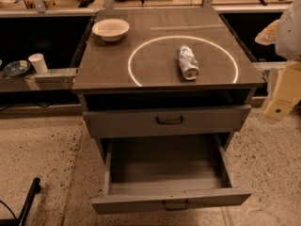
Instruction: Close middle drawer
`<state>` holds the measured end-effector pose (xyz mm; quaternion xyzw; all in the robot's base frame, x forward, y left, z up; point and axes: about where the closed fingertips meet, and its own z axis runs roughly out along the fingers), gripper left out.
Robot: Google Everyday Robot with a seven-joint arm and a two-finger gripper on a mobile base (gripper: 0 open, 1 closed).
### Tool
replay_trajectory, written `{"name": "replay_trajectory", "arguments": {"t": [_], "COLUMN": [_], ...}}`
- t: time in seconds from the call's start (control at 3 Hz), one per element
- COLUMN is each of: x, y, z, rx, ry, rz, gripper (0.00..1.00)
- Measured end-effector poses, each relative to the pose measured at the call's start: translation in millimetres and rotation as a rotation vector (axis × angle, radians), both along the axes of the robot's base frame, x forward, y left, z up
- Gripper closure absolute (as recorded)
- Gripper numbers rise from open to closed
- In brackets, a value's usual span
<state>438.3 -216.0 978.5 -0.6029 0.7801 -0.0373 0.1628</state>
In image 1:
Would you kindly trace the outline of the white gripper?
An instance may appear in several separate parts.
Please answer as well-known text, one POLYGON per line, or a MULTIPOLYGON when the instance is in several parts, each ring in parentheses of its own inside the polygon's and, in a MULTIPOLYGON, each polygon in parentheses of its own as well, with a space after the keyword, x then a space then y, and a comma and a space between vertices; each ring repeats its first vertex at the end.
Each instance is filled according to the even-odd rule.
POLYGON ((301 0, 294 0, 279 21, 266 26, 255 38, 261 45, 276 42, 276 53, 289 61, 275 74, 264 102, 264 117, 272 122, 283 120, 301 101, 301 0))

